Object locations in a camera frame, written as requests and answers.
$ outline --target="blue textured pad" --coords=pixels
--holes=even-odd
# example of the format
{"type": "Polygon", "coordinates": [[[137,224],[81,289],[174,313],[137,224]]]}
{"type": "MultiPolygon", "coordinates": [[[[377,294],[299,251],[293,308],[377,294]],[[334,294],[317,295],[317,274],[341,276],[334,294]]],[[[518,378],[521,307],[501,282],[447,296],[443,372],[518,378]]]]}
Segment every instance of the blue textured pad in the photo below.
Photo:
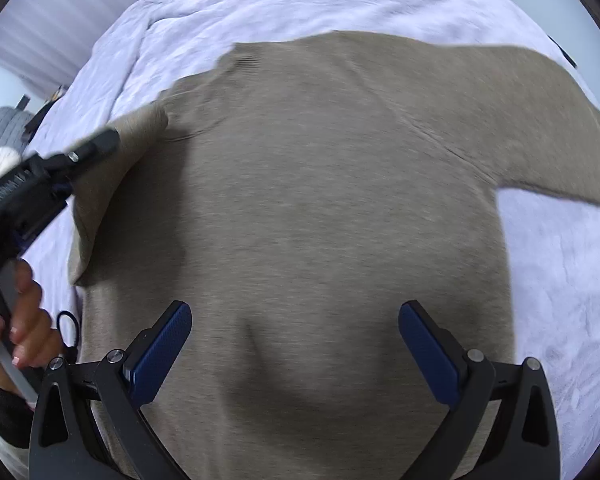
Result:
{"type": "Polygon", "coordinates": [[[398,327],[433,396],[453,409],[460,399],[458,371],[409,303],[400,308],[398,327]]]}
{"type": "Polygon", "coordinates": [[[148,404],[162,386],[191,332],[191,309],[181,304],[131,372],[129,397],[136,409],[148,404]]]}

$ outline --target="bed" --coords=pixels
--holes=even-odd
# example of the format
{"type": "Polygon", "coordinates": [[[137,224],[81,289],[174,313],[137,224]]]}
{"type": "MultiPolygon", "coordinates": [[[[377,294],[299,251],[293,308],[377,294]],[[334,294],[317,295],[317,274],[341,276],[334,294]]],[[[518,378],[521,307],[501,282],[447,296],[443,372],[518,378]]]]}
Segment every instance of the bed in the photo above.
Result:
{"type": "MultiPolygon", "coordinates": [[[[98,40],[29,151],[57,152],[211,69],[236,42],[364,30],[439,44],[513,44],[553,59],[597,101],[559,47],[509,0],[140,0],[98,40]]],[[[541,359],[560,433],[562,477],[600,444],[600,208],[519,189],[498,193],[509,254],[516,359],[541,359]]],[[[26,254],[55,314],[80,309],[68,285],[73,234],[63,212],[26,254]]]]}

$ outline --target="screw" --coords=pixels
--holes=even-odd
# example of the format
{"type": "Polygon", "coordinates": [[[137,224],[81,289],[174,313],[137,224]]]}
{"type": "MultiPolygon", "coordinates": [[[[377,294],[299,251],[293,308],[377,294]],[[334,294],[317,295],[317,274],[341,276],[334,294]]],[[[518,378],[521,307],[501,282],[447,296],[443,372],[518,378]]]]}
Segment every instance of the screw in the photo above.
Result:
{"type": "Polygon", "coordinates": [[[535,357],[529,357],[526,360],[526,365],[531,368],[532,370],[539,370],[540,369],[540,361],[538,361],[538,359],[536,359],[535,357]]]}
{"type": "Polygon", "coordinates": [[[62,364],[64,364],[64,359],[62,359],[61,357],[54,357],[53,359],[51,359],[51,361],[49,361],[49,368],[51,368],[52,370],[58,370],[58,368],[60,368],[62,364]]]}
{"type": "Polygon", "coordinates": [[[480,363],[484,359],[484,354],[479,350],[472,348],[466,353],[466,356],[471,359],[474,363],[480,363]]]}
{"type": "Polygon", "coordinates": [[[119,362],[123,357],[125,356],[125,353],[122,350],[116,349],[116,350],[112,350],[111,352],[109,352],[107,354],[107,361],[109,361],[110,363],[117,363],[119,362]]]}

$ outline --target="black cable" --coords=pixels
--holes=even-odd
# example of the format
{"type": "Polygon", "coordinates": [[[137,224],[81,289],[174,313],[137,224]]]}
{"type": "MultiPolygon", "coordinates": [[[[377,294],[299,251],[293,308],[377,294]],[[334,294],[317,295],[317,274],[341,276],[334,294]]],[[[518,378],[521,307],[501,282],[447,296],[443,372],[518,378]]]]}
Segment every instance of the black cable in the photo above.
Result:
{"type": "Polygon", "coordinates": [[[69,361],[70,364],[75,364],[75,362],[78,359],[78,346],[80,346],[80,323],[78,322],[78,320],[74,316],[74,314],[72,314],[68,310],[61,310],[60,312],[58,312],[58,315],[56,316],[56,328],[58,329],[58,332],[60,333],[60,338],[62,339],[63,343],[64,343],[64,336],[62,335],[62,329],[60,328],[60,320],[62,319],[62,316],[67,316],[69,319],[71,319],[71,321],[74,322],[75,341],[72,346],[68,346],[67,344],[64,344],[66,346],[66,349],[64,351],[64,358],[67,361],[69,361]]]}

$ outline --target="curtain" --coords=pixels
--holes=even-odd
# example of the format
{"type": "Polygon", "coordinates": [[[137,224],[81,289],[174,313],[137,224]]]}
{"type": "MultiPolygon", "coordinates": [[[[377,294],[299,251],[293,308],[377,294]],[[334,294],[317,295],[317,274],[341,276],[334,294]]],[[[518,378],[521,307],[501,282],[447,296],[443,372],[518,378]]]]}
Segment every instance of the curtain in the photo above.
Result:
{"type": "Polygon", "coordinates": [[[137,0],[10,0],[0,14],[0,65],[39,97],[69,86],[96,40],[137,0]]]}

